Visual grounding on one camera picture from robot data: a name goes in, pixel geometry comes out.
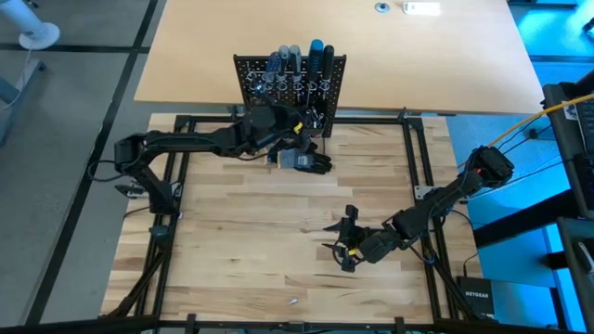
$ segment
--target black pegboard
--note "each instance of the black pegboard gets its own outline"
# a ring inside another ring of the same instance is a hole
[[[238,74],[239,88],[241,89],[241,96],[246,108],[255,107],[264,104],[264,101],[256,96],[256,86],[264,86],[265,81],[262,74],[265,73],[266,65],[268,63],[268,56],[233,56],[235,69]],[[332,75],[330,77],[329,89],[326,91],[326,99],[323,98],[324,91],[321,89],[321,71],[317,76],[317,90],[310,93],[310,106],[315,106],[316,110],[324,113],[322,119],[323,124],[318,129],[306,129],[312,135],[320,135],[330,137],[332,134],[332,125],[334,124],[334,116],[336,115],[336,108],[338,106],[338,98],[341,93],[342,77],[344,75],[344,67],[346,65],[346,56],[334,57]],[[302,57],[302,78],[301,86],[303,89],[297,90],[292,80],[293,68],[291,64],[287,65],[286,69],[286,89],[283,88],[282,83],[277,79],[272,85],[265,89],[269,98],[276,102],[286,103],[296,108],[302,108],[305,105],[307,95],[307,80],[305,79],[305,69],[307,69],[307,57]]]

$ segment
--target black glove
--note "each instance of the black glove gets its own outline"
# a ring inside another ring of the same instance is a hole
[[[283,149],[278,153],[279,168],[294,168],[299,172],[325,174],[332,169],[329,156],[316,153],[317,145],[311,143],[307,150]]]

